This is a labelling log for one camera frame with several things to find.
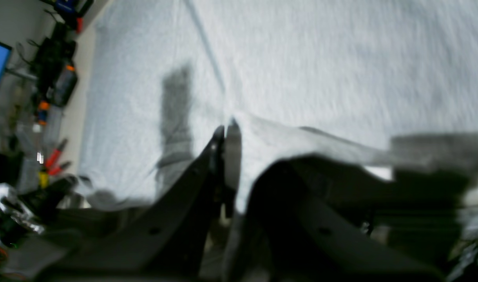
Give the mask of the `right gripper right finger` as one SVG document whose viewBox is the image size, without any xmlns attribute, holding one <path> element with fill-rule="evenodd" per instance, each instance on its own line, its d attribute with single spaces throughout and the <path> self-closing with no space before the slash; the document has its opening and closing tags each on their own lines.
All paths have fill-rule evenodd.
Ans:
<svg viewBox="0 0 478 282">
<path fill-rule="evenodd" d="M 244 210 L 237 191 L 225 281 L 442 282 L 434 268 L 371 240 L 287 162 L 263 169 Z"/>
</svg>

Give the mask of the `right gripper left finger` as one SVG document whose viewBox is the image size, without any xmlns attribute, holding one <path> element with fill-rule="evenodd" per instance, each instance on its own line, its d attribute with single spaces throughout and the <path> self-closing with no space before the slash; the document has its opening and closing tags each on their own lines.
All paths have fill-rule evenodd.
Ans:
<svg viewBox="0 0 478 282">
<path fill-rule="evenodd" d="M 219 213 L 224 127 L 169 191 L 119 232 L 82 249 L 49 250 L 53 233 L 11 251 L 6 270 L 33 282 L 196 281 Z"/>
</svg>

